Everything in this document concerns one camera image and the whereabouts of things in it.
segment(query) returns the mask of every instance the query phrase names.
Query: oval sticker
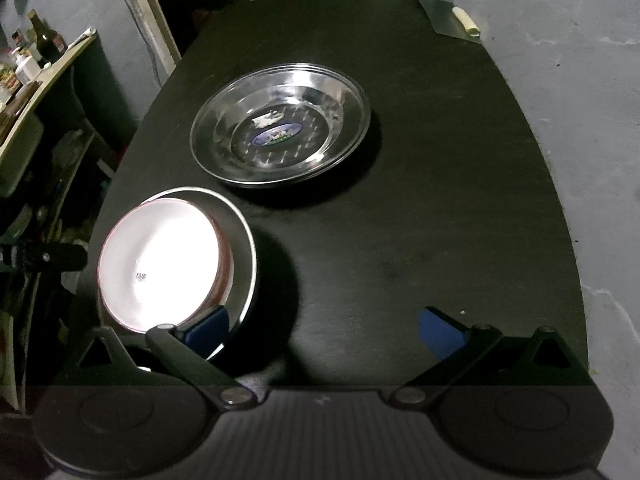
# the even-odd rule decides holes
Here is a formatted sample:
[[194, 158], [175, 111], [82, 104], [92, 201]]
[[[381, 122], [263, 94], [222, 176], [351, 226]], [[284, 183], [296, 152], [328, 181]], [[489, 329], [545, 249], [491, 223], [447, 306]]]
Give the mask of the oval sticker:
[[302, 124], [300, 123], [280, 124], [256, 135], [251, 143], [254, 146], [271, 146], [272, 144], [290, 139], [296, 133], [299, 133], [301, 129]]

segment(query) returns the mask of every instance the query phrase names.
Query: metal pivot bolt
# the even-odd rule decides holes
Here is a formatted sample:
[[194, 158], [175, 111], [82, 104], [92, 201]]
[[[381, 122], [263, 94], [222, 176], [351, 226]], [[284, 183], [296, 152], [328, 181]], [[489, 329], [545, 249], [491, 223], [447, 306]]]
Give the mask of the metal pivot bolt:
[[254, 396], [252, 395], [252, 393], [242, 386], [227, 388], [220, 394], [220, 399], [233, 406], [237, 406], [238, 404], [245, 404], [253, 398]]
[[414, 388], [408, 386], [406, 388], [400, 388], [395, 392], [395, 397], [398, 402], [403, 404], [420, 404], [427, 396], [420, 388]]

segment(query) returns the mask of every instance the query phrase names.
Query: gray concrete floor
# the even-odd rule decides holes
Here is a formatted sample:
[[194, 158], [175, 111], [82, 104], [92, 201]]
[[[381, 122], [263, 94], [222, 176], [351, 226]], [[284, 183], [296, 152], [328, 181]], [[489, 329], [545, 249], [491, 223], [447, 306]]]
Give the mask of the gray concrete floor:
[[476, 20], [546, 157], [574, 238], [591, 375], [640, 471], [640, 0], [453, 0]]

